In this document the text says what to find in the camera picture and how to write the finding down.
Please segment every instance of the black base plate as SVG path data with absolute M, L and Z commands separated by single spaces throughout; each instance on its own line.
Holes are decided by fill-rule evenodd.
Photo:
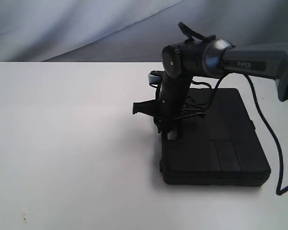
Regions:
M 190 89 L 198 103 L 208 89 Z M 167 184 L 261 186 L 271 168 L 237 89 L 219 89 L 205 118 L 182 120 L 177 139 L 162 134 L 160 171 Z

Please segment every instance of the black mounting box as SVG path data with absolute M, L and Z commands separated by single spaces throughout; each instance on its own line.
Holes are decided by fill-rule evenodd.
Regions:
M 198 103 L 209 89 L 190 89 Z M 184 119 L 177 139 L 162 133 L 160 171 L 167 184 L 261 186 L 271 168 L 237 89 L 218 89 L 204 118 Z

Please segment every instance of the white tabletop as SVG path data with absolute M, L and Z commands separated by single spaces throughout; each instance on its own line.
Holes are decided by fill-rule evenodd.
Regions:
M 221 87 L 242 95 L 272 169 L 267 183 L 164 184 L 152 118 L 132 115 L 133 102 L 154 97 L 153 69 L 162 65 L 0 63 L 0 229 L 288 229 L 288 193 L 275 194 L 276 146 L 241 75 Z M 288 184 L 288 104 L 273 81 L 252 79 Z

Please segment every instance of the white table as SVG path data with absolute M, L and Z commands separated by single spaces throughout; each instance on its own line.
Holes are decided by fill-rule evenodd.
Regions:
M 288 229 L 278 156 L 247 81 L 232 74 L 272 168 L 261 188 L 169 186 L 158 169 L 147 74 L 160 63 L 0 63 L 0 230 Z M 252 78 L 284 151 L 288 104 L 275 83 Z M 216 80 L 205 79 L 210 83 Z

